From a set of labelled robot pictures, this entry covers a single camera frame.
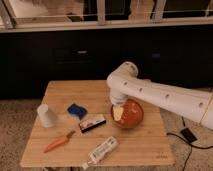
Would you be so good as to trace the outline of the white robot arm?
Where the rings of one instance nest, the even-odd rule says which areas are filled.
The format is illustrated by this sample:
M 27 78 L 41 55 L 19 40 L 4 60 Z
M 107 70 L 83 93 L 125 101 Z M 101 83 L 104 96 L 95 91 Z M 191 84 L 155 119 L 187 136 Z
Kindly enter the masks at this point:
M 213 130 L 213 93 L 138 78 L 137 66 L 126 61 L 107 77 L 110 101 L 123 106 L 132 96 Z

